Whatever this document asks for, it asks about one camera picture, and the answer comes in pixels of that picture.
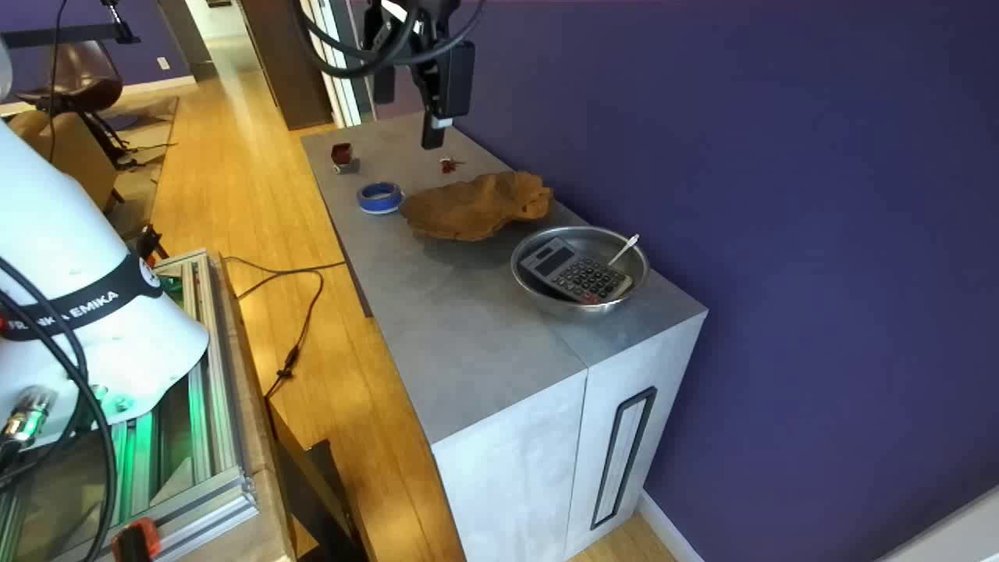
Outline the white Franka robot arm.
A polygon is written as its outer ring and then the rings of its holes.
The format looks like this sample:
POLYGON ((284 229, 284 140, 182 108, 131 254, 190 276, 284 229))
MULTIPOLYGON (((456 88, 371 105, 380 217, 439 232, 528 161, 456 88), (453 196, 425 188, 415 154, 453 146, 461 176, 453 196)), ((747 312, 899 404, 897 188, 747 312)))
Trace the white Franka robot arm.
POLYGON ((134 257, 84 188, 0 125, 4 442, 61 438, 84 394, 106 420, 148 414, 208 333, 134 257))

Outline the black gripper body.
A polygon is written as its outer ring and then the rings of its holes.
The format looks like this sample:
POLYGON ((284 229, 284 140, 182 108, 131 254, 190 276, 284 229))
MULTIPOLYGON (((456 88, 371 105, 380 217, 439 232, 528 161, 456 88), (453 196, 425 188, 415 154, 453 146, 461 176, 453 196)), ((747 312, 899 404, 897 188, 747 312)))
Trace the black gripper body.
POLYGON ((461 42, 421 68, 425 103, 436 120, 458 120, 470 108, 475 43, 461 42))

